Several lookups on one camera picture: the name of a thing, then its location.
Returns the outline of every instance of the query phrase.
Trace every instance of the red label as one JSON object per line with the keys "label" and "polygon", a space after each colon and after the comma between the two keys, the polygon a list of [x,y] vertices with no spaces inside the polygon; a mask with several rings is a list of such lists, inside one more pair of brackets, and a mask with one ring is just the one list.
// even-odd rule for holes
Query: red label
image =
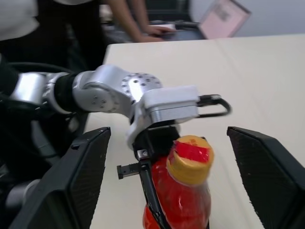
{"label": "red label", "polygon": [[191,140],[190,143],[176,142],[176,152],[180,157],[206,163],[209,161],[209,149],[199,147],[195,140]]}

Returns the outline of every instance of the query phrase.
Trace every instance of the red bottle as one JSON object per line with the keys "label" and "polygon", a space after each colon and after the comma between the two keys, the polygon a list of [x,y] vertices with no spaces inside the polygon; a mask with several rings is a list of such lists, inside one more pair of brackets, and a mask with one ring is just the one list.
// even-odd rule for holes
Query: red bottle
{"label": "red bottle", "polygon": [[[177,139],[169,156],[152,167],[159,202],[172,229],[205,229],[211,213],[211,196],[206,179],[214,152],[197,136]],[[145,229],[160,229],[145,207]]]}

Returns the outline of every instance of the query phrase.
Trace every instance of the yellow bottle cap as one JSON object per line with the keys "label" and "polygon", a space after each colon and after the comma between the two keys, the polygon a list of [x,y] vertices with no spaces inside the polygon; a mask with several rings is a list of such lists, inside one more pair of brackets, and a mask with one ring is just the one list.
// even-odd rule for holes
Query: yellow bottle cap
{"label": "yellow bottle cap", "polygon": [[187,185],[203,183],[214,161],[209,143],[198,136],[187,135],[176,140],[166,161],[170,174]]}

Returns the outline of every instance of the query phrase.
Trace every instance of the tabletop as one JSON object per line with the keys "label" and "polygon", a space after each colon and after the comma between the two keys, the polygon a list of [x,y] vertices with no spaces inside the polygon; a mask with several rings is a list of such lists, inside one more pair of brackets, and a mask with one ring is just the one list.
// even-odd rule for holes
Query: tabletop
{"label": "tabletop", "polygon": [[[305,165],[305,35],[111,45],[105,63],[157,76],[164,87],[194,84],[220,94],[229,116],[181,124],[181,135],[205,136],[215,151],[208,179],[211,229],[262,229],[243,187],[228,126],[277,138]],[[202,108],[210,111],[216,108]],[[106,169],[91,229],[141,229],[145,198],[139,176],[119,180],[116,166],[135,163],[125,142],[129,121],[120,114],[91,114],[86,131],[110,126]]]}

